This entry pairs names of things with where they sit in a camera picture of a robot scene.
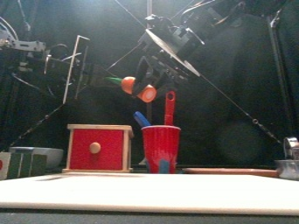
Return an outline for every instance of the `red box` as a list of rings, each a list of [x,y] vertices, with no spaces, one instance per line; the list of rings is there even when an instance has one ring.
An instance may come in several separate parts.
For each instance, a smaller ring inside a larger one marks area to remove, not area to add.
[[[131,126],[70,124],[69,129],[70,152],[64,172],[130,172]]]

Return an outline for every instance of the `metal container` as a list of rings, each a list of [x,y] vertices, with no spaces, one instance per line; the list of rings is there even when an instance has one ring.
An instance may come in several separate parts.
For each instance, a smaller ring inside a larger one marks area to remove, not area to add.
[[[299,160],[277,160],[275,165],[281,179],[299,180]]]

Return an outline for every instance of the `drawer knob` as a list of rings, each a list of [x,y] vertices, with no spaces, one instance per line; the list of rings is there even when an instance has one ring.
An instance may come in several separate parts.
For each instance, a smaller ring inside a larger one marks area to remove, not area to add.
[[[101,152],[101,144],[93,143],[89,147],[89,150],[93,154],[98,154]]]

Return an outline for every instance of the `white table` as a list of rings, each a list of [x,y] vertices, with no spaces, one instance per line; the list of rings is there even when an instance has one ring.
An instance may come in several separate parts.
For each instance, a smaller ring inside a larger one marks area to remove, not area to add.
[[[250,175],[63,173],[0,189],[2,208],[299,216],[299,181]]]

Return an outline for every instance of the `cable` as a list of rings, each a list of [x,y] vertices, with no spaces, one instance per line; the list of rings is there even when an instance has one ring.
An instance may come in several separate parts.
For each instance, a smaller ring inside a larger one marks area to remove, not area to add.
[[[52,115],[62,109],[64,104],[62,104],[48,115],[44,116],[44,118],[14,140],[14,142],[10,144],[10,147],[15,146],[15,144],[24,139],[24,137],[31,134],[39,127],[42,124],[44,124],[46,121],[50,120],[50,118],[52,117]]]
[[[190,3],[177,12],[177,14],[171,17],[171,20],[174,20],[174,18],[177,18],[181,13],[191,6],[191,4],[195,2],[197,0],[191,0]]]
[[[3,27],[6,28],[6,30],[8,31],[8,29],[7,29],[7,26],[8,26],[8,28],[11,29],[11,31],[8,31],[10,33],[12,32],[14,33],[14,38],[15,38],[15,40],[19,40],[19,37],[18,37],[18,35],[16,35],[16,32],[15,32],[15,29],[14,29],[14,27],[7,23],[7,21],[4,20],[4,18],[3,17],[0,17],[0,19],[3,20],[3,22],[4,22],[4,24],[6,25],[3,25]]]
[[[130,12],[130,10],[126,8],[126,6],[118,0],[115,0],[115,1],[119,4],[119,6],[126,10],[126,12],[130,14],[130,16],[135,19],[135,21],[146,28],[146,26],[143,25],[143,23],[139,21],[139,19],[137,18],[137,16]]]

